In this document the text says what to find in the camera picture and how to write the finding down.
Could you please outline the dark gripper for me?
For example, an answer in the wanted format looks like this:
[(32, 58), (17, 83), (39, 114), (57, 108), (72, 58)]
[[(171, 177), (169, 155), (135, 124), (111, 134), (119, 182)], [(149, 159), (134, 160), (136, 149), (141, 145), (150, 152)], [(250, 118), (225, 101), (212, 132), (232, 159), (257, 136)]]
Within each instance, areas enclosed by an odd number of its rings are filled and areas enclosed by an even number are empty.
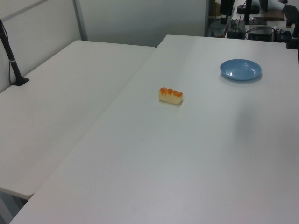
[(228, 16), (232, 15), (235, 0), (221, 0), (220, 24), (226, 25)]

